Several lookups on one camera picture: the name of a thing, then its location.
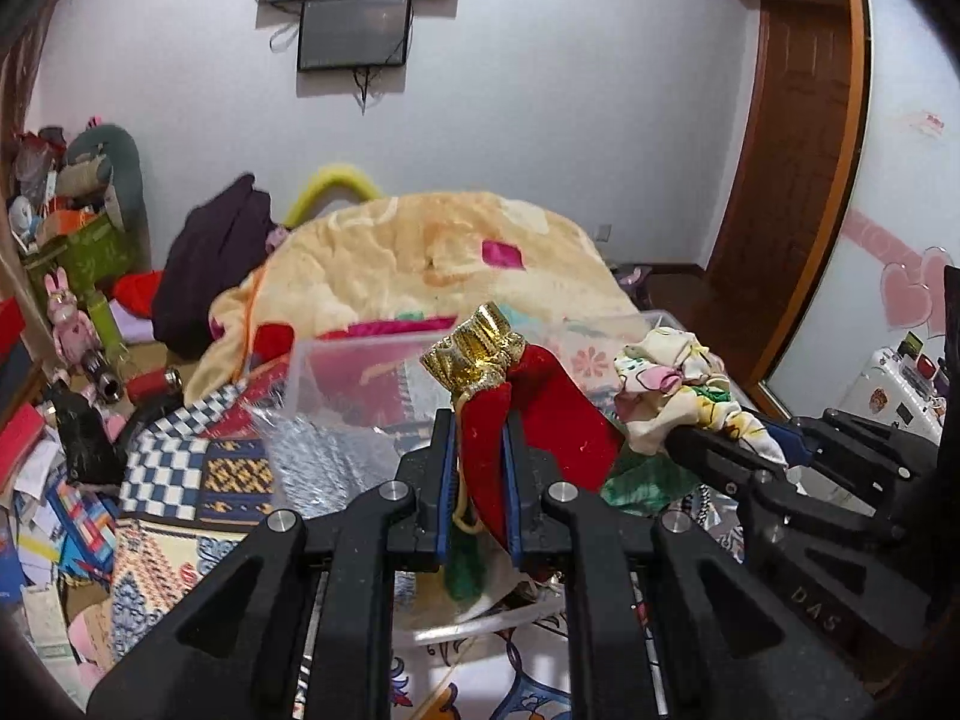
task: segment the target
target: rabbit figurine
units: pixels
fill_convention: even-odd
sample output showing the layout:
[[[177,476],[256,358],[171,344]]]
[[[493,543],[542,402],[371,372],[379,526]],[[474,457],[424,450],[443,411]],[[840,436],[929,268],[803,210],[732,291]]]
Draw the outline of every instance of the rabbit figurine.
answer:
[[[68,368],[80,365],[86,352],[101,347],[97,328],[90,317],[77,308],[77,298],[70,291],[63,268],[56,269],[56,281],[54,276],[46,274],[43,285],[49,295],[47,317],[54,326],[56,355]]]

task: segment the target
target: green basket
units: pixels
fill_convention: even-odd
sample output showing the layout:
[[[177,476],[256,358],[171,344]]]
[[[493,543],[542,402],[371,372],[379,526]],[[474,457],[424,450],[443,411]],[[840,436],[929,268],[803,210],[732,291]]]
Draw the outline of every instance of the green basket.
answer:
[[[43,285],[46,274],[63,268],[71,292],[80,298],[93,290],[93,285],[104,276],[126,274],[136,262],[136,255],[131,236],[114,227],[107,214],[101,214],[76,232],[46,242],[40,251],[24,259],[23,268],[37,303],[46,313],[47,290]]]

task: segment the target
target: checkered fabric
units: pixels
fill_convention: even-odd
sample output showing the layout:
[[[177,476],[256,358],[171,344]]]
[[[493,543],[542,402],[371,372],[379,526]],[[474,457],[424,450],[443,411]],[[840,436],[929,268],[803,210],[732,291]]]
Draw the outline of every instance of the checkered fabric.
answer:
[[[209,441],[195,436],[218,420],[243,391],[227,385],[146,428],[127,456],[122,511],[193,520]]]

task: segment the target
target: pink heart sticker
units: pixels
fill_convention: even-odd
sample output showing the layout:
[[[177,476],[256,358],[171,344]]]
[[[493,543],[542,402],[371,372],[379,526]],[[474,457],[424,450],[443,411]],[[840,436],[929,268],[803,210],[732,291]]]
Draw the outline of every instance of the pink heart sticker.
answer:
[[[930,290],[930,316],[926,328],[930,337],[947,332],[947,303],[944,297],[944,268],[953,260],[942,248],[933,247],[923,252],[920,263],[920,283]]]
[[[923,324],[933,308],[928,287],[911,284],[906,266],[901,263],[890,263],[883,269],[880,274],[880,296],[891,329]]]

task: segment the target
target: yellow foam tube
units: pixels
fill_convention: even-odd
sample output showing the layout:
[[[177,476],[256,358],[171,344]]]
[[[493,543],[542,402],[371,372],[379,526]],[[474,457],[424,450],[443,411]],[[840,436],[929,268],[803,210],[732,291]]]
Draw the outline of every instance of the yellow foam tube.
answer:
[[[377,199],[383,193],[371,181],[363,170],[353,165],[327,165],[314,173],[304,190],[299,194],[293,208],[287,212],[283,224],[287,227],[299,227],[315,215],[314,206],[320,196],[331,187],[346,187],[356,194],[360,202]]]

